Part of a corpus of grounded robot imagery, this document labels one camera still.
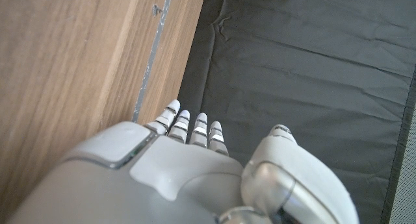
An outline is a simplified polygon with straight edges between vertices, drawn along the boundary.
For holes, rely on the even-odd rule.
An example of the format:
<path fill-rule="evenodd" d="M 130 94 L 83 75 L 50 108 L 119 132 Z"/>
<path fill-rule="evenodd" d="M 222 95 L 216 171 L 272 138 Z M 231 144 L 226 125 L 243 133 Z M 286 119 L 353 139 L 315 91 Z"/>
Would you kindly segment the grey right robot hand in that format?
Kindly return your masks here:
<path fill-rule="evenodd" d="M 275 125 L 246 164 L 222 126 L 173 100 L 153 121 L 117 123 L 81 142 L 10 223 L 357 223 L 337 175 Z"/>

